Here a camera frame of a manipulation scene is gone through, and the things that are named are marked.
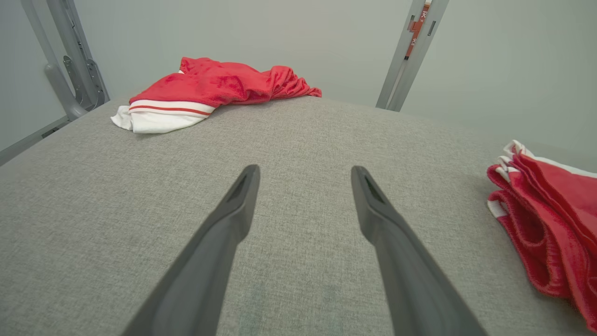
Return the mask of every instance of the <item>folded red towel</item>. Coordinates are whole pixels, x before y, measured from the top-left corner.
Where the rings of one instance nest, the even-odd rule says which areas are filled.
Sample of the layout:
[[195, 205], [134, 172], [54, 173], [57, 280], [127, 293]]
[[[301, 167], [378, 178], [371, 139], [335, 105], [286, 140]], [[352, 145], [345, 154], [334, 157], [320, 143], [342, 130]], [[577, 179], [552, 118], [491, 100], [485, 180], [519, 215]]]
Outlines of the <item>folded red towel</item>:
[[569, 298], [597, 332], [597, 174], [536, 157], [512, 141], [487, 170], [503, 190], [488, 207], [541, 293]]
[[300, 96], [321, 97], [287, 66], [259, 72], [240, 63], [183, 57], [168, 75], [121, 106], [112, 121], [135, 133], [166, 133], [194, 125], [222, 105], [259, 104]]

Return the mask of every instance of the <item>gray wall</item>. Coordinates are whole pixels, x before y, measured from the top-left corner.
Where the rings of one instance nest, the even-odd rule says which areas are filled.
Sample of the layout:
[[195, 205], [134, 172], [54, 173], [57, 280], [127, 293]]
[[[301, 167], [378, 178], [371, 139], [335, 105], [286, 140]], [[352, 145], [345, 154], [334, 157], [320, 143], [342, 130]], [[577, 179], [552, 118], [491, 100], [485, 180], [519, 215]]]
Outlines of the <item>gray wall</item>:
[[65, 116], [18, 0], [0, 1], [0, 151]]
[[112, 97], [178, 71], [181, 57], [292, 67], [324, 97], [375, 106], [408, 0], [77, 0]]
[[595, 0], [450, 0], [402, 112], [597, 154]]

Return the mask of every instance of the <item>gray fabric surface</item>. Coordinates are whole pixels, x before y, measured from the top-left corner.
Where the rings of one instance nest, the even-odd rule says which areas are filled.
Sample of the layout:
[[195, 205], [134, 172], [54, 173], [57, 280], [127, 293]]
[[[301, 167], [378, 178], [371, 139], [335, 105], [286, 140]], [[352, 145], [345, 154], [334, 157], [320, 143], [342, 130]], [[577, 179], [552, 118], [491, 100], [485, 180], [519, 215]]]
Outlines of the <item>gray fabric surface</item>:
[[392, 334], [358, 229], [356, 164], [490, 335], [589, 334], [567, 303], [532, 288], [485, 207], [494, 190], [485, 170], [510, 139], [314, 97], [222, 107], [188, 129], [135, 135], [109, 119], [123, 103], [0, 167], [0, 335], [122, 332], [252, 163], [261, 187], [219, 335]]

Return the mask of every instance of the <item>white fabric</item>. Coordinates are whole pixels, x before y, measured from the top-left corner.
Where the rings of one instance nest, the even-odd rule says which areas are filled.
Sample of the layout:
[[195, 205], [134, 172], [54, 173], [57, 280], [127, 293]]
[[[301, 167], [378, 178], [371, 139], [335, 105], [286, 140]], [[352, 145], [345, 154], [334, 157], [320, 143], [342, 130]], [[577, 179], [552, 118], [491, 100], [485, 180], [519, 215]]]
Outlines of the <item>white fabric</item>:
[[134, 110], [144, 110], [144, 106], [150, 106], [156, 109], [165, 109], [165, 111], [175, 111], [175, 110], [193, 110], [196, 112], [201, 112], [204, 114], [211, 114], [216, 108], [207, 104], [198, 103], [198, 102], [188, 102], [184, 100], [151, 100], [151, 99], [141, 99], [133, 102], [129, 109]]
[[[536, 161], [549, 163], [552, 166], [562, 168], [572, 174], [588, 176], [590, 178], [597, 178], [597, 173], [587, 172], [585, 170], [578, 169], [576, 167], [567, 166], [565, 164], [553, 161], [548, 158], [535, 156], [531, 151], [528, 150], [528, 148], [525, 145], [521, 144], [520, 142], [518, 142], [516, 140], [510, 141], [510, 143], [507, 144], [506, 147], [504, 147], [504, 152], [506, 153], [507, 157], [510, 159], [512, 159], [514, 157], [514, 154], [524, 154], [528, 157], [532, 157]], [[502, 162], [507, 164], [510, 161], [510, 160], [505, 160], [504, 157], [500, 157], [500, 160], [501, 160], [500, 164], [502, 164]]]
[[506, 216], [508, 214], [507, 207], [503, 206], [500, 201], [487, 201], [487, 208], [493, 215], [493, 217], [498, 218], [502, 216]]
[[129, 106], [120, 106], [116, 115], [110, 119], [116, 126], [132, 130], [133, 133], [168, 133], [173, 130], [183, 129], [207, 118], [186, 111], [162, 111], [158, 109], [136, 109], [130, 111]]
[[501, 177], [510, 183], [510, 176], [508, 176], [508, 170], [502, 167], [496, 168], [496, 172], [501, 175]]

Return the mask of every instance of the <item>red stripe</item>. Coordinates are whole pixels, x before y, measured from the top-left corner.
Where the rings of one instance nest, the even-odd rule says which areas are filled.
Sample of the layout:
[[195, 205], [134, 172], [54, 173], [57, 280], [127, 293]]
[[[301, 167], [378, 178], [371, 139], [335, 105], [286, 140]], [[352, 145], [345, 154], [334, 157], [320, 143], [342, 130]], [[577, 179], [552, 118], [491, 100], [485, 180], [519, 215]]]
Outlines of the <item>red stripe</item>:
[[136, 109], [136, 108], [153, 108], [153, 109], [161, 109], [164, 111], [185, 111], [185, 112], [193, 112], [193, 113], [199, 113], [202, 115], [211, 115], [211, 113], [207, 113], [207, 112], [203, 112], [203, 111], [199, 111], [198, 109], [190, 109], [190, 108], [159, 108], [157, 106], [149, 106], [149, 105], [137, 105], [135, 107], [132, 107], [129, 109]]

